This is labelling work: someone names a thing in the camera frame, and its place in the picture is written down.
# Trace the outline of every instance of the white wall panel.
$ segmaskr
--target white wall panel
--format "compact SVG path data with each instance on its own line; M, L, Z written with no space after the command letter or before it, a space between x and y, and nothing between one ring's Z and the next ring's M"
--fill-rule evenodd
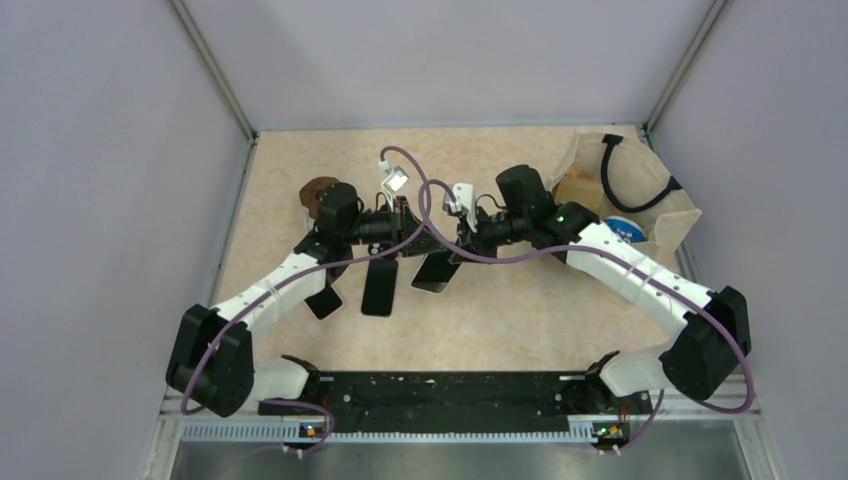
M133 478L245 141L164 1L2 10L0 476Z
M190 0L258 129L644 121L710 0Z
M655 143L704 216L711 285L748 296L766 421L788 478L844 478L848 3L735 2Z

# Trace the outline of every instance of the white arm segment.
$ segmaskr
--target white arm segment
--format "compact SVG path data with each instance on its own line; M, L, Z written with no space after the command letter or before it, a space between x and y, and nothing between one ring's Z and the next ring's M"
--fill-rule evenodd
M326 270L310 273L280 290L275 290L274 286L286 278L316 265L318 265L318 260L309 255L304 253L289 254L285 261L265 278L213 308L218 309L219 317L232 320L246 306L263 294L269 293L268 298L241 319L242 322L247 324L247 329L251 332L255 348L256 339L271 325L275 324L280 317L288 313L298 303L324 289ZM265 368L257 368L253 377L253 389L250 391L247 401L258 402L271 397L298 398L308 379L309 372L302 366L283 358L276 359Z
M645 272L654 280L675 289L699 307L707 305L711 298L707 287L692 283L670 272L651 260L627 242L621 240L606 223L591 224L580 231L580 241L575 245L595 247L609 252L635 268ZM670 342L654 345L613 357L601 371L601 380L618 397L641 390L671 387L671 382L662 370L659 356L668 350L687 325L684 315L689 309L665 293L648 285L632 271L587 252L568 252L566 263L583 270L612 288L624 298L647 313L668 335Z
M294 308L295 305L324 289L326 270L310 273L280 290L274 290L274 286L286 278L316 265L318 265L318 261L305 253L289 254L285 261L266 275L265 278L254 283L247 290L235 297L215 305L213 308L218 309L219 317L225 320L231 320L260 296L270 293L268 298L263 300L262 303L241 319L242 322L247 324L247 329L250 330L255 340L265 333L271 325L276 323L280 317Z

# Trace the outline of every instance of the black motor joint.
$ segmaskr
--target black motor joint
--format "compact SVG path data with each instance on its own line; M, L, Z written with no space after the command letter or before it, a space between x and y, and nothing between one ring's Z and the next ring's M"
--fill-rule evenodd
M476 207L476 232L467 221L460 221L459 245L469 252L497 257L498 247L522 241L530 242L536 249L565 245L578 241L578 232L599 221L597 215L577 203L557 205L539 172L527 165L509 168L495 181L506 209L489 215L482 207ZM565 261L565 252L555 256ZM467 260L454 255L451 261Z
M396 197L394 209L384 204L376 211L360 211L360 202L353 185L339 182L328 187L318 205L318 238L333 245L376 245L378 250L384 250L408 239L421 224L406 197ZM438 241L424 232L400 254L407 257L439 249Z

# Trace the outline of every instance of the cable connector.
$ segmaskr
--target cable connector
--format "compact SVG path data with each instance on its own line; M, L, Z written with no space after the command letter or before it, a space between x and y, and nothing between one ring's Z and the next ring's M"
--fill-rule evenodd
M456 183L451 186L453 198L445 192L442 209L452 217L465 215L472 232L477 232L477 197L474 196L474 185L470 183Z
M384 158L377 159L377 166L380 167L380 170L382 170L386 175L392 172L392 164Z
M383 194L386 196L386 202L389 205L389 211L393 212L395 209L395 197L397 197L397 193L400 191L401 187L406 184L406 181L409 180L409 175L403 171L400 167L391 167L388 161L381 161L380 168L385 167L388 170L386 172L386 178L383 179L383 183L380 184L380 188L383 190Z

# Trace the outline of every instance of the brown object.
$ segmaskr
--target brown object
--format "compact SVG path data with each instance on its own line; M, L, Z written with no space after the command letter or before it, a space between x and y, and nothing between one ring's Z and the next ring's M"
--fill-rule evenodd
M568 175L562 177L554 193L554 200L557 204L577 202L595 214L600 211L601 200L603 199L604 187L601 182Z
M335 177L315 177L300 189L300 204L309 211L310 218L318 219L318 204L324 198L327 188L336 183L339 183L339 179Z

